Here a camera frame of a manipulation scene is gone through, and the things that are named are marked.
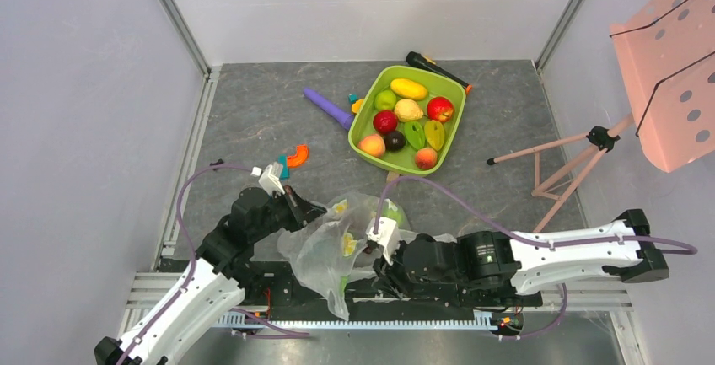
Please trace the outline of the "clear plastic bag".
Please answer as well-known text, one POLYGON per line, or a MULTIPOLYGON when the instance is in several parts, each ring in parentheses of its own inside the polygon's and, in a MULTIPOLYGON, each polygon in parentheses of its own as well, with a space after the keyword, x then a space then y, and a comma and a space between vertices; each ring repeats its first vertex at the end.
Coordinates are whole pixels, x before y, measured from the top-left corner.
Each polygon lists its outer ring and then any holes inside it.
POLYGON ((279 253, 288 261, 299 285, 317 293, 329 313, 349 320, 345 288, 348 283, 376 277, 377 250, 366 253, 377 196, 348 192, 327 203, 327 213, 305 229, 282 233, 279 253))

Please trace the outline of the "orange peach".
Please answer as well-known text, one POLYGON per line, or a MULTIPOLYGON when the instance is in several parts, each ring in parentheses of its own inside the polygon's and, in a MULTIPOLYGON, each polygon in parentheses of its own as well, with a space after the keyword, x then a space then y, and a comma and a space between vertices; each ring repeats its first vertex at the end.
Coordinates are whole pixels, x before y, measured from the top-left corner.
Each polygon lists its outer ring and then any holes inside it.
POLYGON ((386 152, 384 139, 378 133, 366 136, 357 146, 360 151, 375 158, 382 158, 386 152))
POLYGON ((430 147, 419 149, 415 154, 414 162, 420 170, 430 170, 438 162, 438 152, 430 147))

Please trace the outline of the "green starfruit piece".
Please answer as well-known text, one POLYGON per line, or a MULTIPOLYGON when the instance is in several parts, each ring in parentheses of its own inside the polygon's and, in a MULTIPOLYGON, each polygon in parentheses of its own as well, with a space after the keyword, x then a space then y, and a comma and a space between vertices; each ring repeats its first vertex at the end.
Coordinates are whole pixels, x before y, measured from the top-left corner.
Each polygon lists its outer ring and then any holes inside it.
POLYGON ((403 133, 407 143, 415 150, 420 150, 426 145, 426 136, 420 121, 408 121, 403 125, 403 133))

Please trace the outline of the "yellow fruit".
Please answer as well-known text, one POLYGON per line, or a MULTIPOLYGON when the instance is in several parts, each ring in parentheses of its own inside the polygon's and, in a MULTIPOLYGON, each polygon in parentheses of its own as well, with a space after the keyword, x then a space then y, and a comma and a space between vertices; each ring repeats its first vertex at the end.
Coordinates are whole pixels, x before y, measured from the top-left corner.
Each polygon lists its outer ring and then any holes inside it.
POLYGON ((429 120, 423 127, 427 145, 439 152, 445 143, 444 125, 440 121, 429 120))

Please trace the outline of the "green plastic tray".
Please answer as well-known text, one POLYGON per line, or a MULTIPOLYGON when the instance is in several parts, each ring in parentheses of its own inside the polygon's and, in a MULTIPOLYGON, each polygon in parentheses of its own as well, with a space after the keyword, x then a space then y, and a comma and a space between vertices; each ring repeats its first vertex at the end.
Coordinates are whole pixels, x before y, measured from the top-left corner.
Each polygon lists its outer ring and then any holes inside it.
POLYGON ((348 142, 381 169, 430 175, 448 154, 465 101, 465 90, 453 80, 414 67, 387 67, 363 98, 348 142))

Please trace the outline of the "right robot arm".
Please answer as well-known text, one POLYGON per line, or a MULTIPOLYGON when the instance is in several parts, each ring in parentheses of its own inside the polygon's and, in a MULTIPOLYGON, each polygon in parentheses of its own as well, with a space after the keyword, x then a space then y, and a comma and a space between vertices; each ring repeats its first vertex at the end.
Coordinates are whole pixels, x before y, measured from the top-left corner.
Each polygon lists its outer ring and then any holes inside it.
POLYGON ((484 291, 498 304, 546 287, 589 277, 644 283, 669 277, 641 209, 624 211, 596 228, 506 235, 480 231, 443 242, 420 233, 374 262, 377 278, 394 295, 415 298, 429 285, 484 291))

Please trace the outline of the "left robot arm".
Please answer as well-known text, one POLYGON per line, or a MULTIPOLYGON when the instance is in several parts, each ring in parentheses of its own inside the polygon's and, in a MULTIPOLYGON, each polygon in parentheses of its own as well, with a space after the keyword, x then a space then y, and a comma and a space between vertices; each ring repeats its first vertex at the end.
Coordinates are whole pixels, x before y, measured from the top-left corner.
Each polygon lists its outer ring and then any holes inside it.
POLYGON ((177 364, 220 317, 264 295, 264 271, 252 262, 255 244, 285 230, 298 232, 327 213, 291 186, 268 193, 246 188, 202 241, 180 279, 132 329, 94 348, 98 364, 177 364))

